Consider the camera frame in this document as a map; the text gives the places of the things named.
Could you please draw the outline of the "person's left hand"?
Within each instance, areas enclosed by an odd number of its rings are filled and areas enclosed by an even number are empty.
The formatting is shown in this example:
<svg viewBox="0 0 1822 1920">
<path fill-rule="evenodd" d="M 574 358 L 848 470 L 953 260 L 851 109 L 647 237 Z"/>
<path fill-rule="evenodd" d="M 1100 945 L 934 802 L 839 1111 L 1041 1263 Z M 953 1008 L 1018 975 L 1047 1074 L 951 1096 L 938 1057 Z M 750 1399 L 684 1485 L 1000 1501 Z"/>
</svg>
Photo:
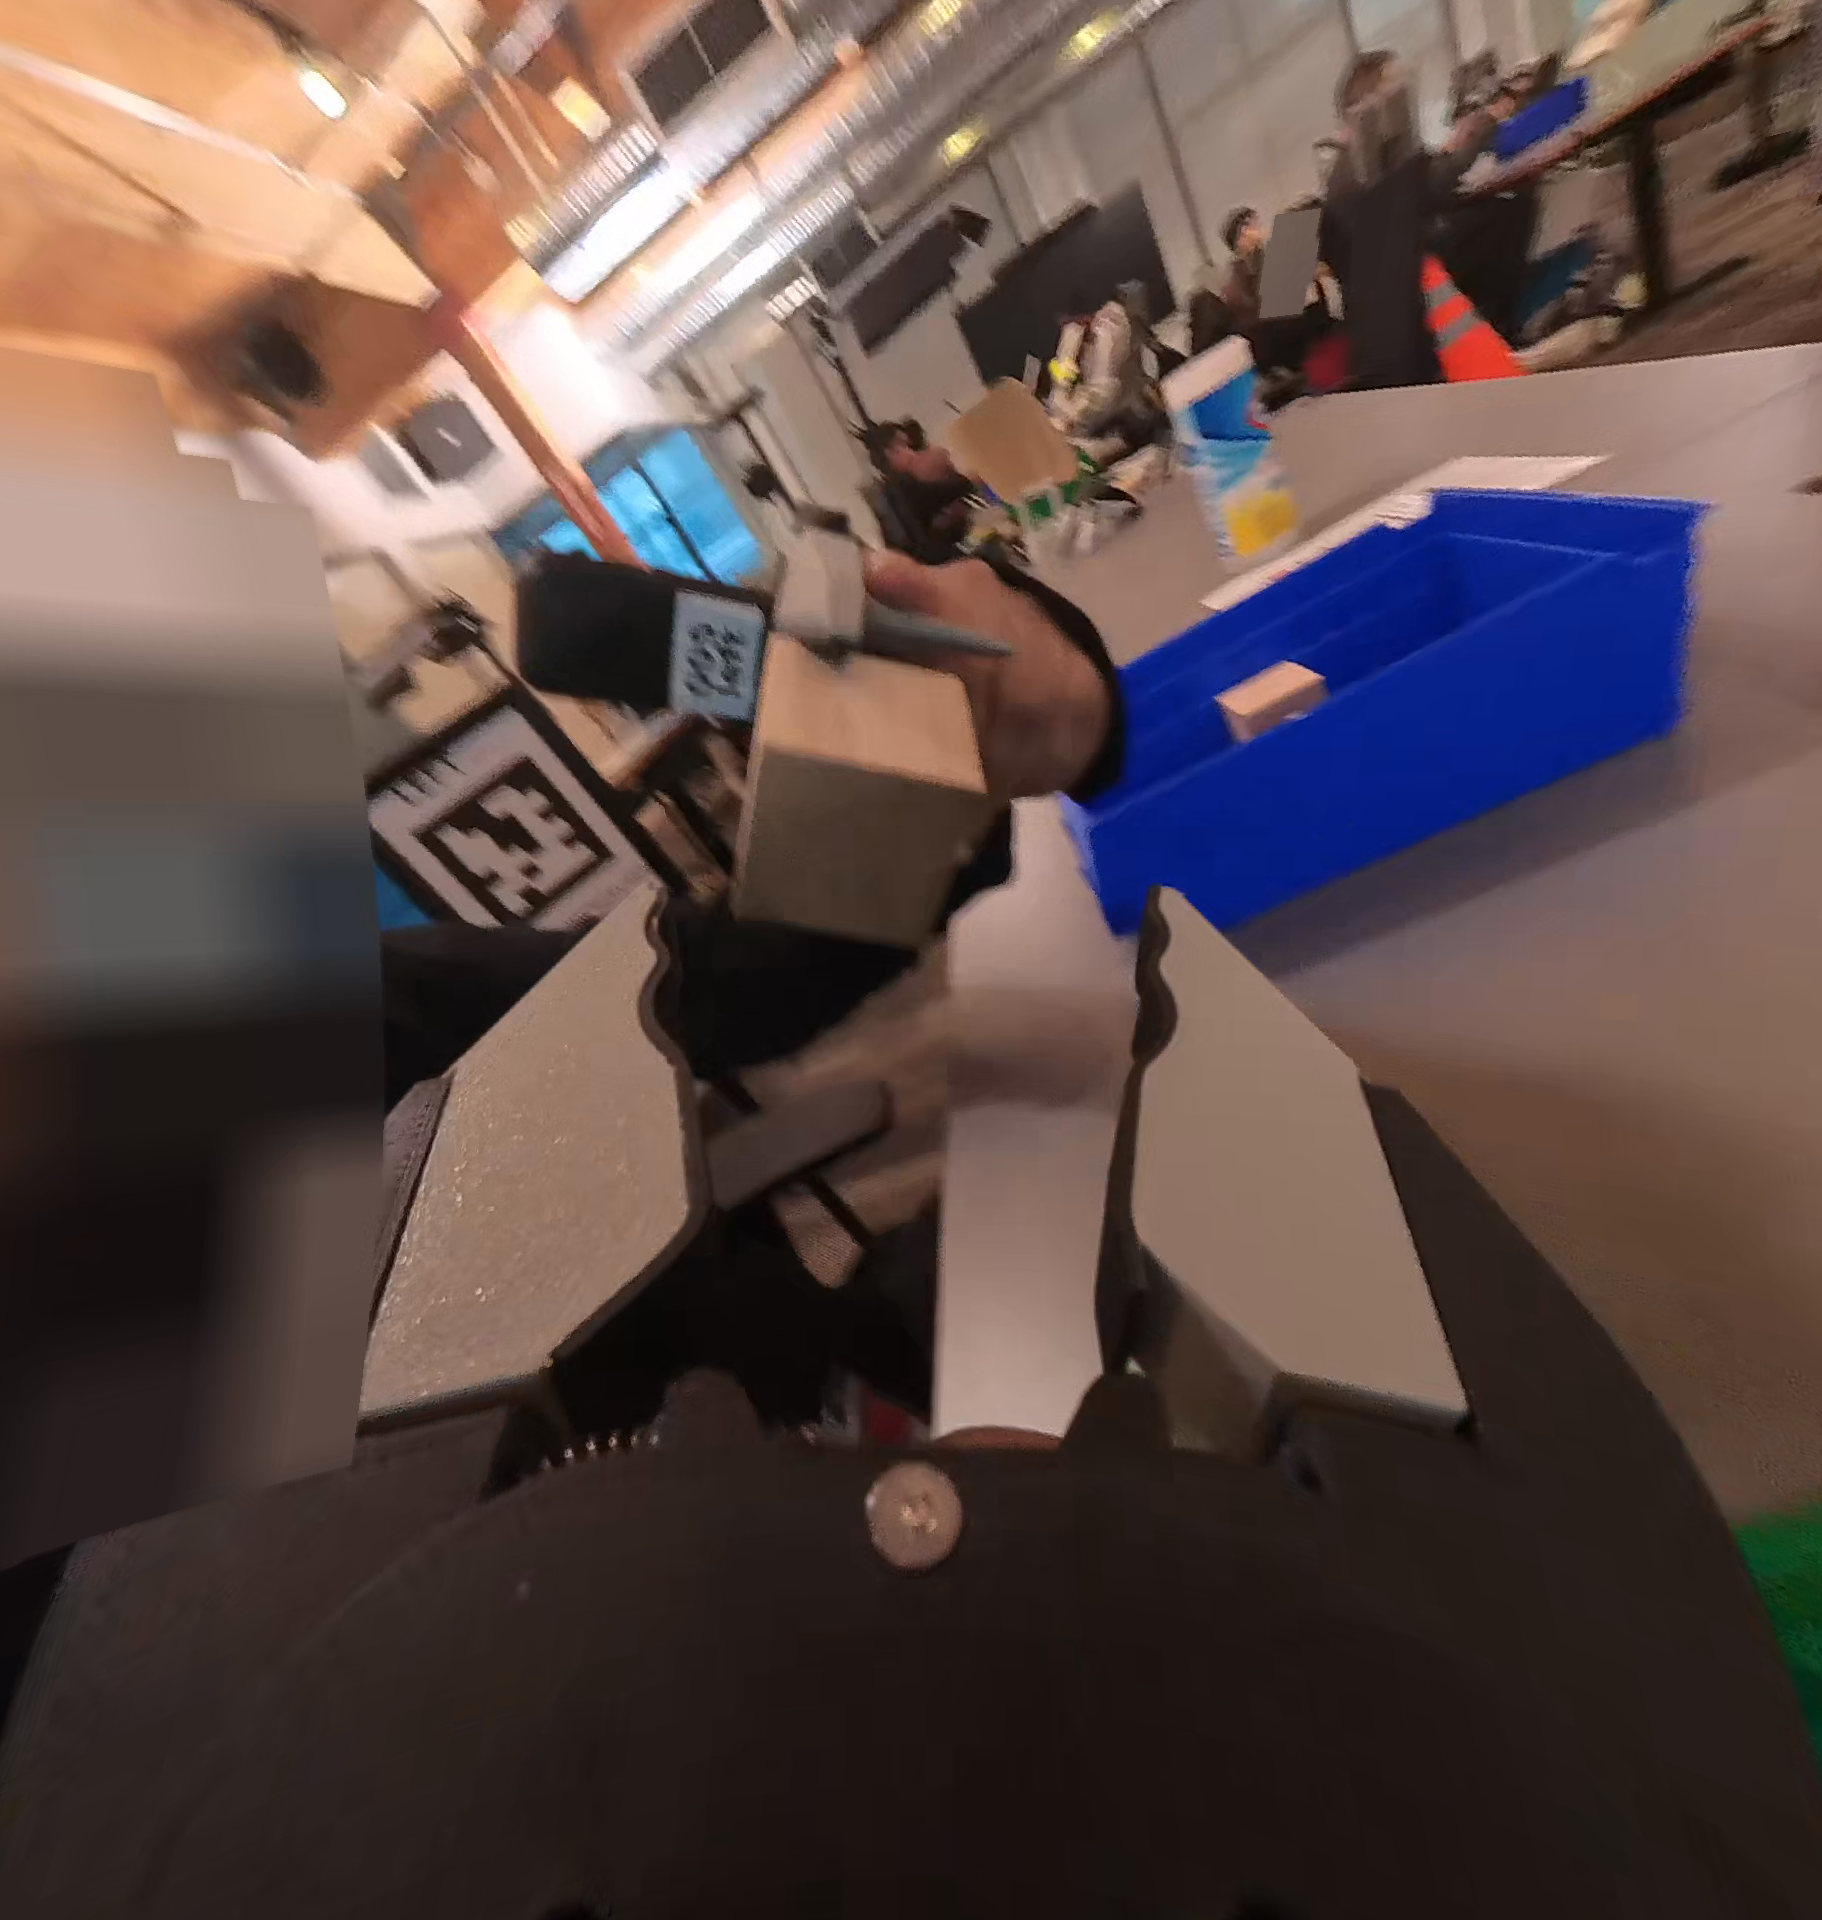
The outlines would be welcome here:
<svg viewBox="0 0 1822 1920">
<path fill-rule="evenodd" d="M 990 793 L 1003 802 L 1085 802 L 1122 772 L 1124 708 L 1092 620 L 1014 565 L 865 560 L 872 601 L 1003 646 L 999 658 L 942 649 L 929 663 L 966 685 Z"/>
</svg>

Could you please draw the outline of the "blue plastic bin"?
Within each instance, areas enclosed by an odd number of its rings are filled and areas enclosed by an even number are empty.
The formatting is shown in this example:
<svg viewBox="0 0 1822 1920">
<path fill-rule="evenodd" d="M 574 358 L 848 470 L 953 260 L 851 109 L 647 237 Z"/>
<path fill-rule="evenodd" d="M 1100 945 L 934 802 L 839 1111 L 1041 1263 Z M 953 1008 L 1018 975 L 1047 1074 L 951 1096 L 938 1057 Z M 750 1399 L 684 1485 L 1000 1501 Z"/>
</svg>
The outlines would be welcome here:
<svg viewBox="0 0 1822 1920">
<path fill-rule="evenodd" d="M 1605 758 L 1691 685 L 1703 500 L 1437 493 L 1122 668 L 1119 779 L 1062 802 L 1105 923 L 1175 888 L 1229 929 Z M 1309 718 L 1235 742 L 1214 697 L 1282 661 Z"/>
</svg>

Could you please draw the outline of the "white sign board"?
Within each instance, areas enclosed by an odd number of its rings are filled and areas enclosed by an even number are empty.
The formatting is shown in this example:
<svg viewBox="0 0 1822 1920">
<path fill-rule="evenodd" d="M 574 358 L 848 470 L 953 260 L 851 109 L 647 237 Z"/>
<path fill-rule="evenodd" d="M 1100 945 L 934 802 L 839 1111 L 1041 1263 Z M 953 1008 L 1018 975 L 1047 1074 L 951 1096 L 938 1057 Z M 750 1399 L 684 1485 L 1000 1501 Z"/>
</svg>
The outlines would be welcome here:
<svg viewBox="0 0 1822 1920">
<path fill-rule="evenodd" d="M 370 775 L 380 920 L 596 924 L 684 875 L 527 692 L 504 687 Z"/>
</svg>

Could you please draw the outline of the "large natural wooden cube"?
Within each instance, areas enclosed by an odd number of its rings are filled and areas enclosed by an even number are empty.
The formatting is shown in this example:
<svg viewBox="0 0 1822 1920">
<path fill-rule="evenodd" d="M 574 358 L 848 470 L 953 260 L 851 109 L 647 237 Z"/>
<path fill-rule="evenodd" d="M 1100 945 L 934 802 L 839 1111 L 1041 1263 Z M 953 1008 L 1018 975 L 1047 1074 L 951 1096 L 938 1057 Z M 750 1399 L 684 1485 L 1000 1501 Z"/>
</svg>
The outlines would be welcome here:
<svg viewBox="0 0 1822 1920">
<path fill-rule="evenodd" d="M 734 853 L 740 923 L 926 947 L 994 814 L 953 673 L 770 643 Z"/>
</svg>

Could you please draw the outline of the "wooden-top standing desk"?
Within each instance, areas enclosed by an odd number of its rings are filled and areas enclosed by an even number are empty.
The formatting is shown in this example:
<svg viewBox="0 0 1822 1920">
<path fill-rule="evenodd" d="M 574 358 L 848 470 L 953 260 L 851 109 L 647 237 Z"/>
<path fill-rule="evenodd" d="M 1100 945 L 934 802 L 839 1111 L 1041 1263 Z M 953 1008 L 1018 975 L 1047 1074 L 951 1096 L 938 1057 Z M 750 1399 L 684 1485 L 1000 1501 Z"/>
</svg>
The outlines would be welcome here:
<svg viewBox="0 0 1822 1920">
<path fill-rule="evenodd" d="M 1628 41 L 1588 74 L 1586 113 L 1527 151 L 1508 161 L 1475 163 L 1459 185 L 1465 202 L 1488 202 L 1549 179 L 1579 157 L 1622 148 L 1628 210 L 1628 266 L 1645 285 L 1645 302 L 1635 322 L 1654 322 L 1669 306 L 1705 294 L 1744 267 L 1743 256 L 1724 259 L 1716 267 L 1683 278 L 1677 269 L 1671 219 L 1667 210 L 1667 173 L 1661 129 L 1694 96 L 1703 79 L 1733 66 L 1744 88 L 1750 146 L 1744 156 L 1781 163 L 1802 153 L 1798 138 L 1781 135 L 1775 124 L 1764 41 L 1772 31 L 1766 7 L 1717 19 L 1691 41 L 1661 41 L 1655 52 L 1641 52 Z"/>
</svg>

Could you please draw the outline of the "small blue storage bin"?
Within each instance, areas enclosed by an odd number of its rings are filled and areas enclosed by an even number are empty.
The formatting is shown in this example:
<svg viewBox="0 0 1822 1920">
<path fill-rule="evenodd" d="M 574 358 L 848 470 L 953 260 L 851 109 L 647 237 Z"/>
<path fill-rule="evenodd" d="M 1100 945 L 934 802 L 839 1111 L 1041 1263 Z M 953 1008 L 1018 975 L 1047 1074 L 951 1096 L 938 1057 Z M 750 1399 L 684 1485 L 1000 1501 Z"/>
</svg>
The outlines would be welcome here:
<svg viewBox="0 0 1822 1920">
<path fill-rule="evenodd" d="M 1506 116 L 1493 132 L 1492 153 L 1501 163 L 1514 163 L 1549 139 L 1563 138 L 1589 113 L 1589 81 L 1579 74 L 1535 93 Z"/>
</svg>

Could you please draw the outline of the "wipes canister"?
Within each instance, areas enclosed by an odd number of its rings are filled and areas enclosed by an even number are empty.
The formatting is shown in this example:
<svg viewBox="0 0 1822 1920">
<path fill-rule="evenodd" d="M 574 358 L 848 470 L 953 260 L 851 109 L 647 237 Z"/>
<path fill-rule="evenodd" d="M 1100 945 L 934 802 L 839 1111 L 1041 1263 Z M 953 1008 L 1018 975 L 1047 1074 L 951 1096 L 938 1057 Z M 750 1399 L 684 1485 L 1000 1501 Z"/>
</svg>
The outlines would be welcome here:
<svg viewBox="0 0 1822 1920">
<path fill-rule="evenodd" d="M 1300 536 L 1252 347 L 1229 337 L 1163 382 L 1172 442 L 1217 553 L 1245 572 Z"/>
</svg>

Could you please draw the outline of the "small wooden document stand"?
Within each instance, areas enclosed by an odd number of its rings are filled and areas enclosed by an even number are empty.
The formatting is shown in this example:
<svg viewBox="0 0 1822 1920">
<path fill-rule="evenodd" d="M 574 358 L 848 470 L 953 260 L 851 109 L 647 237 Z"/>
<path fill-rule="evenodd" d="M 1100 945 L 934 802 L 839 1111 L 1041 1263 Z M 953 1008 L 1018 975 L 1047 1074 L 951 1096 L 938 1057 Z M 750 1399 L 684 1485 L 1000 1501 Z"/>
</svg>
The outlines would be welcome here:
<svg viewBox="0 0 1822 1920">
<path fill-rule="evenodd" d="M 1065 500 L 1085 476 L 1080 450 L 1044 402 L 1009 377 L 951 421 L 944 445 L 962 476 L 1012 511 L 1044 495 Z"/>
</svg>

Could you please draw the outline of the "medium natural wooden cube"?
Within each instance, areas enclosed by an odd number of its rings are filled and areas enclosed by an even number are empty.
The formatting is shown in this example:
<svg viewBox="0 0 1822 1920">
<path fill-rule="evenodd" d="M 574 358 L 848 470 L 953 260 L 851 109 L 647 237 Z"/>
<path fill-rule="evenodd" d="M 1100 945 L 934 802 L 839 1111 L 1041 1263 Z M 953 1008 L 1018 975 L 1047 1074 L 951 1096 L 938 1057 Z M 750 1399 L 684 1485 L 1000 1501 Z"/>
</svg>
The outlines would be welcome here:
<svg viewBox="0 0 1822 1920">
<path fill-rule="evenodd" d="M 1305 663 L 1282 661 L 1220 692 L 1214 708 L 1226 734 L 1242 744 L 1309 718 L 1330 694 L 1322 673 Z"/>
</svg>

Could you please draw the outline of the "diagonal support beam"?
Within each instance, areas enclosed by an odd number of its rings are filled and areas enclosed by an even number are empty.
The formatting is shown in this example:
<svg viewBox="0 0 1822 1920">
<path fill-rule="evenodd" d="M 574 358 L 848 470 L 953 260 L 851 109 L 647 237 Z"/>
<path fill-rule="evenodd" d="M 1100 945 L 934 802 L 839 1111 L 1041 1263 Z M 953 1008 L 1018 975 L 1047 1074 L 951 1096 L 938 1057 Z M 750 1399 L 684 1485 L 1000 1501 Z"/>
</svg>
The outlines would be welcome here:
<svg viewBox="0 0 1822 1920">
<path fill-rule="evenodd" d="M 487 406 L 499 416 L 510 439 L 527 455 L 542 483 L 558 495 L 568 523 L 590 541 L 590 551 L 607 565 L 644 563 L 605 510 L 582 462 L 554 435 L 510 364 L 476 322 L 471 303 L 450 290 L 437 292 L 425 327 L 437 345 L 464 371 Z"/>
</svg>

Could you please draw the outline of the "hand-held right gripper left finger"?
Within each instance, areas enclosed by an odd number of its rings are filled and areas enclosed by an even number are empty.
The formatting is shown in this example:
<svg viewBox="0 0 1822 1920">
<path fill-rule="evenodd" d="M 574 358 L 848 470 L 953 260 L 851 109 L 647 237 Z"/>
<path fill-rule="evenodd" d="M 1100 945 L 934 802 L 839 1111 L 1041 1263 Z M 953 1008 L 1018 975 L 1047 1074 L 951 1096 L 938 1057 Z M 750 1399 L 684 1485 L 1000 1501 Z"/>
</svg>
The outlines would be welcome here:
<svg viewBox="0 0 1822 1920">
<path fill-rule="evenodd" d="M 363 1427 L 496 1406 L 574 1424 L 565 1364 L 706 1225 L 696 1088 L 657 1019 L 667 900 L 641 887 L 592 924 L 421 1101 Z"/>
</svg>

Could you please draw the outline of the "person's left forearm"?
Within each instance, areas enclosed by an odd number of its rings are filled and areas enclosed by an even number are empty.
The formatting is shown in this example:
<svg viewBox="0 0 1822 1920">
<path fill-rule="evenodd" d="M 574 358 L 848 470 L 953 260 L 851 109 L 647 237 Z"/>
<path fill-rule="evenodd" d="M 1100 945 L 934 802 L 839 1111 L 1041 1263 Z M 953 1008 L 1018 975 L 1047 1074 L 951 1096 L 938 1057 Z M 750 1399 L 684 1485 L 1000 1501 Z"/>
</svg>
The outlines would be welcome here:
<svg viewBox="0 0 1822 1920">
<path fill-rule="evenodd" d="M 701 1083 L 783 1061 L 854 1016 L 938 947 L 953 918 L 1014 875 L 1014 811 L 1000 806 L 912 947 L 754 924 L 724 900 L 667 902 L 657 939 L 670 959 L 657 1021 Z"/>
</svg>

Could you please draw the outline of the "person's torso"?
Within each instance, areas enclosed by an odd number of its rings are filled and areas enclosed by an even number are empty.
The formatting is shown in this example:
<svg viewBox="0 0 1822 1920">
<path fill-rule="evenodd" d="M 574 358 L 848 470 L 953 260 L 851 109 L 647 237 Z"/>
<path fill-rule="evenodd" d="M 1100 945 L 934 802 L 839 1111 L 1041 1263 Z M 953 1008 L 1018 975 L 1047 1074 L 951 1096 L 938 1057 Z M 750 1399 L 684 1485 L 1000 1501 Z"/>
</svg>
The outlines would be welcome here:
<svg viewBox="0 0 1822 1920">
<path fill-rule="evenodd" d="M 452 1068 L 584 940 L 582 929 L 415 924 L 380 935 L 387 1103 Z M 599 1435 L 651 1421 L 693 1372 L 730 1376 L 761 1421 L 813 1422 L 839 1372 L 928 1411 L 928 1335 L 862 1283 L 832 1290 L 767 1205 L 730 1212 L 565 1365 L 565 1405 Z"/>
</svg>

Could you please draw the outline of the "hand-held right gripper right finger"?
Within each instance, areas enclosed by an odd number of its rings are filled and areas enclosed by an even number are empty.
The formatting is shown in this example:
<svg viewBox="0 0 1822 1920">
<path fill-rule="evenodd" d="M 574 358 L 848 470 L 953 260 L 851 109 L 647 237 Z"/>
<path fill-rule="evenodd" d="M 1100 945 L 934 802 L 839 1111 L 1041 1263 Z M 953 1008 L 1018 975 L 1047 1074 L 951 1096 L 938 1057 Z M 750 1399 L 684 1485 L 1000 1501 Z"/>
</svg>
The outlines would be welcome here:
<svg viewBox="0 0 1822 1920">
<path fill-rule="evenodd" d="M 1309 1411 L 1470 1415 L 1361 1072 L 1175 888 L 1138 936 L 1097 1335 L 1189 1451 L 1275 1455 Z"/>
</svg>

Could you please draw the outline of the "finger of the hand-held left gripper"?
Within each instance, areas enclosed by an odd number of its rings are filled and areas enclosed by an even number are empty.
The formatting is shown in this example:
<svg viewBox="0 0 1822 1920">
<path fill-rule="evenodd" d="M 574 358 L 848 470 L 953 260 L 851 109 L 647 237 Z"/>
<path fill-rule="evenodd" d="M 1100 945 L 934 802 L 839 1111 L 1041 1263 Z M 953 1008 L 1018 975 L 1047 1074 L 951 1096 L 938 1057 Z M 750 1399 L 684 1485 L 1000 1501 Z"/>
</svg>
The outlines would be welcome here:
<svg viewBox="0 0 1822 1920">
<path fill-rule="evenodd" d="M 854 655 L 871 607 L 864 553 L 854 539 L 792 539 L 775 581 L 775 632 L 823 661 Z"/>
</svg>

